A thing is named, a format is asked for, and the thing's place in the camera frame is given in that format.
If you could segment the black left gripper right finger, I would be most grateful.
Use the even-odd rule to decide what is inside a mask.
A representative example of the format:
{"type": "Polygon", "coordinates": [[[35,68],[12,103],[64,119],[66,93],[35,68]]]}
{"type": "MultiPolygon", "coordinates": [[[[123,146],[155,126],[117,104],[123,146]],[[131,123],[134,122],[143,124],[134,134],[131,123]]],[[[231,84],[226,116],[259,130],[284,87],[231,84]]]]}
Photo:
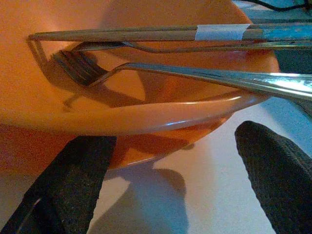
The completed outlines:
{"type": "Polygon", "coordinates": [[[252,189],[277,234],[312,232],[312,159],[290,139],[245,121],[236,147],[252,189]]]}

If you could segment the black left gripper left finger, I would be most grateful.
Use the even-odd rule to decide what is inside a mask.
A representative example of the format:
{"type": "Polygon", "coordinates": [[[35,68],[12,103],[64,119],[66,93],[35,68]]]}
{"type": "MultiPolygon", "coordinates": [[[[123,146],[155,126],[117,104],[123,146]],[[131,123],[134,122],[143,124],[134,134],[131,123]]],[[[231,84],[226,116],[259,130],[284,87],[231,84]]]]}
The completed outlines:
{"type": "Polygon", "coordinates": [[[116,136],[78,136],[38,176],[2,234],[85,234],[94,216],[116,136]]]}

